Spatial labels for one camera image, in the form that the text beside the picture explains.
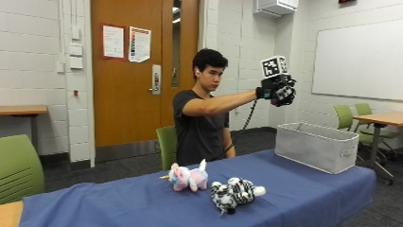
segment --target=air conditioning unit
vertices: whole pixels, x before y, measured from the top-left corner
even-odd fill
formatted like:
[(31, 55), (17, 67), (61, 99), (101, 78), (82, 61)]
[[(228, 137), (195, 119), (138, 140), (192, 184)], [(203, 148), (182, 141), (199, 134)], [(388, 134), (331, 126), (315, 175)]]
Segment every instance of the air conditioning unit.
[(252, 13), (264, 17), (278, 18), (296, 11), (298, 0), (252, 0)]

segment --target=gray fabric bin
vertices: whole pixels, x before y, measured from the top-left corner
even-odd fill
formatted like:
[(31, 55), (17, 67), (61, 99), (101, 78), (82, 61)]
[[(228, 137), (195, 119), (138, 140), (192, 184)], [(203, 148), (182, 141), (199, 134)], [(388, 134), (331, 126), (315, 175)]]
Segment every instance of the gray fabric bin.
[(307, 123), (278, 126), (275, 154), (327, 173), (355, 165), (359, 135)]

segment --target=door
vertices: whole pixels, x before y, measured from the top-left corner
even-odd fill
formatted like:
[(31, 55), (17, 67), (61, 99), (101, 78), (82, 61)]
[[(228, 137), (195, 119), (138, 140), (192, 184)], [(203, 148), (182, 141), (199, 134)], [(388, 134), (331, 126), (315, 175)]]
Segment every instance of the door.
[[(174, 94), (192, 85), (191, 58), (198, 43), (198, 1), (183, 1), (179, 86), (172, 87), (172, 5), (174, 0), (93, 0), (93, 95), (97, 151), (101, 147), (154, 141), (155, 129), (172, 125)], [(102, 59), (102, 24), (125, 26), (125, 49), (129, 26), (151, 31), (150, 58), (142, 62)], [(161, 65), (159, 95), (153, 95), (153, 65)]]

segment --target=stuffed animal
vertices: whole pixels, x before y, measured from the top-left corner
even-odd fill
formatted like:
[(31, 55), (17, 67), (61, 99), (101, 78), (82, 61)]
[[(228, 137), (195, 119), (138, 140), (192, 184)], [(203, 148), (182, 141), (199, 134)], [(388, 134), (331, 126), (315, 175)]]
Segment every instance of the stuffed animal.
[(227, 184), (214, 182), (210, 186), (211, 200), (220, 209), (222, 214), (234, 214), (238, 204), (254, 201), (254, 197), (266, 193), (263, 186), (254, 186), (252, 183), (242, 178), (230, 178)]
[(207, 174), (204, 171), (204, 160), (200, 161), (200, 166), (190, 170), (188, 186), (191, 191), (206, 189)]
[(174, 184), (174, 190), (180, 191), (190, 186), (191, 191), (206, 189), (207, 174), (204, 171), (204, 160), (200, 161), (200, 166), (188, 170), (184, 166), (178, 166), (172, 163), (168, 171), (168, 181)]
[(168, 181), (174, 184), (174, 190), (180, 191), (188, 185), (190, 170), (187, 167), (178, 166), (172, 163), (171, 170), (168, 171)]

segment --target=door handle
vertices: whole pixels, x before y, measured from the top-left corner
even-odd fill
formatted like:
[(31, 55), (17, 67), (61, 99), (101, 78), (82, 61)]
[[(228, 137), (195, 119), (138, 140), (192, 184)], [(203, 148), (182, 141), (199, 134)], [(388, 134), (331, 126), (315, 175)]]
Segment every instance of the door handle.
[(149, 89), (153, 95), (161, 95), (161, 65), (153, 64), (151, 72), (151, 88)]

